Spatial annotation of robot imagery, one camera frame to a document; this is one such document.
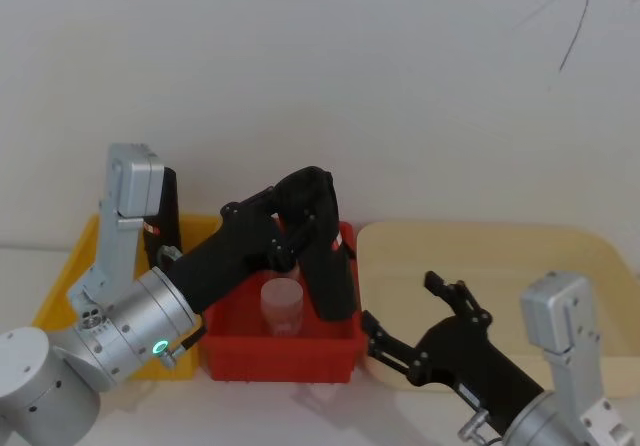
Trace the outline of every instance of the wooden tray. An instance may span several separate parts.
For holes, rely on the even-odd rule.
[[[480,305],[493,314],[493,344],[546,389],[551,372],[529,345],[520,294],[550,270],[585,274],[594,285],[602,370],[609,397],[640,393],[640,287],[606,241],[571,228],[495,223],[382,222],[358,236],[362,309],[389,334],[414,345],[451,310],[422,287],[434,270],[447,281],[463,279]],[[406,379],[377,361],[366,368],[380,381],[412,389]],[[438,385],[421,391],[443,390]]]

